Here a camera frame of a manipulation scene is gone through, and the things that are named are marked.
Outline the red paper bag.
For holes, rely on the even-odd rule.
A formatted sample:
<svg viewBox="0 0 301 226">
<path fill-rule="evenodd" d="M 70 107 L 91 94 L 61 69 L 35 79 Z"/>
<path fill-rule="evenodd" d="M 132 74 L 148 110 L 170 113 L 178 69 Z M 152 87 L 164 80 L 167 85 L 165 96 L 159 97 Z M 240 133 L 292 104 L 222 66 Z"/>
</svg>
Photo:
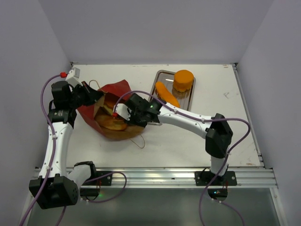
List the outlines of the red paper bag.
<svg viewBox="0 0 301 226">
<path fill-rule="evenodd" d="M 78 112 L 83 120 L 100 133 L 102 136 L 120 141 L 131 140 L 134 137 L 142 137 L 143 127 L 128 125 L 122 118 L 113 117 L 113 108 L 119 97 L 131 90 L 126 80 L 98 87 L 98 91 L 104 92 L 104 97 L 91 106 L 81 106 Z"/>
</svg>

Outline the orange twisted bread stick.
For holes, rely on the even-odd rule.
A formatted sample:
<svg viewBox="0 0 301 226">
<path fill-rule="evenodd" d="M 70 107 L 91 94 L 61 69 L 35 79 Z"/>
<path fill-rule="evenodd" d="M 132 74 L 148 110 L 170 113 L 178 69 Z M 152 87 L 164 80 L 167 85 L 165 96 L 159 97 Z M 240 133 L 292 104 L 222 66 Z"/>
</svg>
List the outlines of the orange twisted bread stick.
<svg viewBox="0 0 301 226">
<path fill-rule="evenodd" d="M 173 96 L 173 94 L 168 91 L 168 89 L 162 82 L 157 81 L 155 83 L 155 90 L 156 90 L 157 96 L 159 98 L 172 104 L 175 107 L 178 107 L 178 108 L 180 107 L 180 104 L 177 101 L 177 99 L 175 98 L 175 96 Z"/>
</svg>

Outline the golden oval bread roll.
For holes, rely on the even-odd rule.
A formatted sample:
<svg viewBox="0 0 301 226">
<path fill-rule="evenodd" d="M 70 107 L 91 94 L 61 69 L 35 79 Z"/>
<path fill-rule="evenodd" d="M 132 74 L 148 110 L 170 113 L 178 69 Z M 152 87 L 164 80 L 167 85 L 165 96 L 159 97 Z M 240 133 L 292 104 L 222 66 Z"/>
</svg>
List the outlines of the golden oval bread roll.
<svg viewBox="0 0 301 226">
<path fill-rule="evenodd" d="M 113 118 L 107 114 L 99 114 L 95 116 L 95 121 L 102 127 L 113 131 L 122 131 L 127 128 L 127 124 L 119 118 Z"/>
</svg>

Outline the metal serving tongs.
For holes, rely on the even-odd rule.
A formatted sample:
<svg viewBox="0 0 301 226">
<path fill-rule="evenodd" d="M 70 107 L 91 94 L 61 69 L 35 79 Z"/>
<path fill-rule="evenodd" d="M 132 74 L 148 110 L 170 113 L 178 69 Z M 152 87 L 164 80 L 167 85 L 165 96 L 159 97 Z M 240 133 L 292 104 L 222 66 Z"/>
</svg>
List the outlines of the metal serving tongs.
<svg viewBox="0 0 301 226">
<path fill-rule="evenodd" d="M 147 125 L 150 125 L 150 126 L 161 126 L 162 123 L 160 123 L 160 122 L 148 122 Z"/>
</svg>

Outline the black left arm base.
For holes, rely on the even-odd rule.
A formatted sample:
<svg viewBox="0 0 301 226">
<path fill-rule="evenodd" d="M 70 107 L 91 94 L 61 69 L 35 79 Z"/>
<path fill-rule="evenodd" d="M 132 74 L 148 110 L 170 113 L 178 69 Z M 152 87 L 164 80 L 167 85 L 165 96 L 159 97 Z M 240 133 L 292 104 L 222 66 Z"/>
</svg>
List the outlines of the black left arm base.
<svg viewBox="0 0 301 226">
<path fill-rule="evenodd" d="M 84 184 L 79 190 L 80 196 L 81 198 L 94 201 L 96 198 L 100 196 L 101 187 L 111 186 L 111 182 L 112 182 L 111 175 L 90 182 L 84 182 Z"/>
</svg>

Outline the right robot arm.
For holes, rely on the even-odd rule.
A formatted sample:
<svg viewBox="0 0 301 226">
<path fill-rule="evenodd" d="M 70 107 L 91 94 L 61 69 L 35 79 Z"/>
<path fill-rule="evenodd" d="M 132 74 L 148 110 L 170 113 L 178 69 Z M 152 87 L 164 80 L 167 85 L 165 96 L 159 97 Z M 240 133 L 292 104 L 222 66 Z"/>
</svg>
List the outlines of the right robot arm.
<svg viewBox="0 0 301 226">
<path fill-rule="evenodd" d="M 204 116 L 176 107 L 164 100 L 147 101 L 132 94 L 125 102 L 129 122 L 145 127 L 148 123 L 169 124 L 190 131 L 205 140 L 205 151 L 211 156 L 210 181 L 220 185 L 226 180 L 226 152 L 232 141 L 233 131 L 222 114 Z"/>
</svg>

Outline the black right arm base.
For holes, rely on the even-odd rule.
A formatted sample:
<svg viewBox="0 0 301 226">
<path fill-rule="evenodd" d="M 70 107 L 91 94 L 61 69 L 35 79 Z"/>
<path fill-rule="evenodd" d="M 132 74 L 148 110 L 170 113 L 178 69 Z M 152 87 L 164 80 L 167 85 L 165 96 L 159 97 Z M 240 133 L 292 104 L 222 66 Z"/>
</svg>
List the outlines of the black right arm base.
<svg viewBox="0 0 301 226">
<path fill-rule="evenodd" d="M 196 186 L 207 186 L 214 173 L 204 168 L 202 171 L 194 172 L 194 179 Z M 228 197 L 229 186 L 237 186 L 236 174 L 234 171 L 226 170 L 224 176 L 217 176 L 217 178 L 210 184 L 207 193 L 211 199 L 217 201 L 225 201 Z"/>
</svg>

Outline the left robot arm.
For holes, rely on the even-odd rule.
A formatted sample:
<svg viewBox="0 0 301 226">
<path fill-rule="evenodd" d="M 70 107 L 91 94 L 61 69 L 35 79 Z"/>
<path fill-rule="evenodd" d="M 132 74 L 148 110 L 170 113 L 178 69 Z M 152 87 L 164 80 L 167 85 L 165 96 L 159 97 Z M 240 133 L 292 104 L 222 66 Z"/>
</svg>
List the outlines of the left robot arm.
<svg viewBox="0 0 301 226">
<path fill-rule="evenodd" d="M 81 106 L 91 106 L 102 99 L 104 92 L 97 91 L 85 82 L 71 85 L 66 81 L 52 84 L 54 108 L 48 117 L 48 145 L 44 164 L 37 179 L 29 183 L 29 190 L 42 209 L 75 205 L 80 187 L 94 184 L 98 179 L 92 161 L 78 162 L 67 172 L 66 158 L 71 134 Z"/>
</svg>

